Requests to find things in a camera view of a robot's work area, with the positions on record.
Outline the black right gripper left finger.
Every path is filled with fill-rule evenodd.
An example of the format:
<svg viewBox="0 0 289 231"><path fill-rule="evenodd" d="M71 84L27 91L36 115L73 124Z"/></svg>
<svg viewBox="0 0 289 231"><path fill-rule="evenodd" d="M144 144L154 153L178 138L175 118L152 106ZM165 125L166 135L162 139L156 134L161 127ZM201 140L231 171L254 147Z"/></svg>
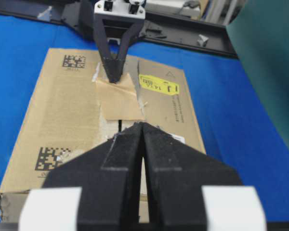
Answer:
<svg viewBox="0 0 289 231"><path fill-rule="evenodd" d="M139 221L142 123L51 170L21 211L21 231L122 231Z"/></svg>

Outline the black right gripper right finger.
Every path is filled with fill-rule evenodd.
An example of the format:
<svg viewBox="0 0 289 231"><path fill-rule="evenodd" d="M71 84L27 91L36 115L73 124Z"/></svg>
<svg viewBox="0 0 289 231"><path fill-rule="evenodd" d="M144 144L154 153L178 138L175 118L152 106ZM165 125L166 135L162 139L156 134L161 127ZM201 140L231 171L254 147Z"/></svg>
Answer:
<svg viewBox="0 0 289 231"><path fill-rule="evenodd" d="M264 231L256 189L231 166L142 124L149 224L158 231Z"/></svg>

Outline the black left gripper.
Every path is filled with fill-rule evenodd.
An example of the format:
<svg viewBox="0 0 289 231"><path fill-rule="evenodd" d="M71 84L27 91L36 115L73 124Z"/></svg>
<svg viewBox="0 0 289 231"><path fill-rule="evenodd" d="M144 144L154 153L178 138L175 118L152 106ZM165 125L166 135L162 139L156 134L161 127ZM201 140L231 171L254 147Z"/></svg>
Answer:
<svg viewBox="0 0 289 231"><path fill-rule="evenodd" d="M79 33L95 41L110 83L120 81L128 48L138 39L145 23L145 0L81 0ZM111 55L108 42L116 40L119 51Z"/></svg>

